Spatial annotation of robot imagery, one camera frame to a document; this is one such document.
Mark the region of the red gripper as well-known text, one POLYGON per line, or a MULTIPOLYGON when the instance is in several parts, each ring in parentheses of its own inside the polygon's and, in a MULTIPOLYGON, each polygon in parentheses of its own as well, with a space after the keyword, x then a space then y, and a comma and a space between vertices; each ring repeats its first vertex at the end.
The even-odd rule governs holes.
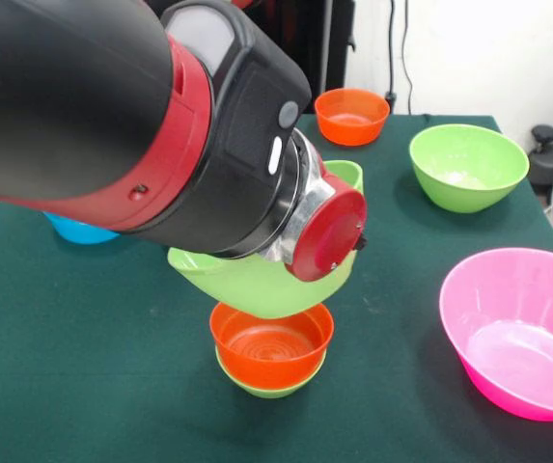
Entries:
POLYGON ((313 282, 331 273, 354 248, 362 251, 368 240, 363 232, 367 220, 364 195, 332 173, 322 178, 334 194, 323 201, 302 227, 292 256, 286 264, 298 280, 313 282))

